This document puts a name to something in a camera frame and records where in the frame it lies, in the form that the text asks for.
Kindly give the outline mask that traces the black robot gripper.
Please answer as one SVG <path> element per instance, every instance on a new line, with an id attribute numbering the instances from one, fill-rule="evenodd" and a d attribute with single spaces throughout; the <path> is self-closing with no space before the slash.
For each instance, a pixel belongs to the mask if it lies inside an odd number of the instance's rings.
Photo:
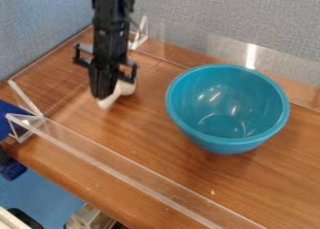
<path id="1" fill-rule="evenodd" d="M 134 84 L 139 65 L 127 58 L 130 21 L 94 23 L 94 43 L 76 43 L 74 63 L 87 68 L 90 90 L 98 99 L 115 91 L 119 79 Z"/>

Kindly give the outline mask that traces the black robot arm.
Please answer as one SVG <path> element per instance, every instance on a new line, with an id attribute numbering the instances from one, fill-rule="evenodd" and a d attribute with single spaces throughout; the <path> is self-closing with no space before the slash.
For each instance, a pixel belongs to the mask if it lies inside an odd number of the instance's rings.
<path id="1" fill-rule="evenodd" d="M 99 100 L 115 92 L 119 79 L 137 81 L 139 64 L 127 58 L 134 4 L 135 0 L 91 0 L 94 42 L 75 44 L 74 63 L 87 68 L 91 94 Z"/>

